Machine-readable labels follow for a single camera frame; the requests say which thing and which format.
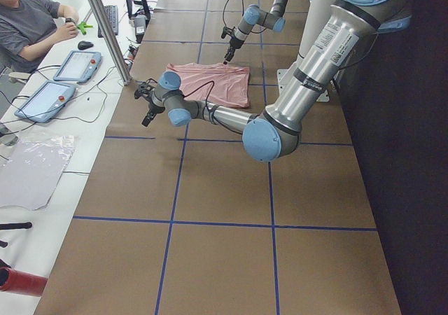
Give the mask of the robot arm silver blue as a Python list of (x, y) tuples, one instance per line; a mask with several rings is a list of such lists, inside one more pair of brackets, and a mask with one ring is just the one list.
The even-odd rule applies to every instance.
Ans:
[(251, 4), (248, 8), (243, 7), (243, 13), (239, 24), (236, 27), (228, 27), (223, 17), (223, 30), (221, 38), (230, 37), (229, 47), (224, 56), (223, 63), (228, 64), (235, 55), (235, 52), (240, 49), (253, 28), (258, 25), (265, 29), (270, 29), (273, 32), (281, 32), (286, 23), (284, 13), (288, 0), (274, 0), (270, 11), (261, 9), (258, 5)]
[(278, 99), (259, 114), (189, 100), (181, 92), (181, 78), (164, 72), (156, 86), (144, 84), (134, 96), (148, 102), (143, 125), (166, 113), (175, 127), (202, 119), (241, 134), (245, 151), (255, 160), (270, 162), (292, 153), (300, 143), (302, 119), (333, 77), (345, 67), (357, 42), (369, 35), (396, 32), (410, 23), (411, 0), (333, 0), (330, 17)]

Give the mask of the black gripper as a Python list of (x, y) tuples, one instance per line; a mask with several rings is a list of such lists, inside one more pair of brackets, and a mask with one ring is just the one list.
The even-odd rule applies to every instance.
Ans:
[(240, 49), (242, 47), (242, 45), (244, 44), (244, 41), (233, 36), (230, 39), (229, 44), (230, 44), (230, 47), (227, 49), (227, 52), (224, 56), (224, 61), (223, 61), (224, 63), (229, 63), (232, 61), (232, 59), (235, 55), (235, 50)]
[(148, 103), (148, 112), (144, 116), (141, 124), (143, 126), (149, 126), (152, 120), (156, 117), (156, 115), (163, 113), (165, 111), (165, 107), (163, 105), (156, 104), (153, 100), (150, 100)]

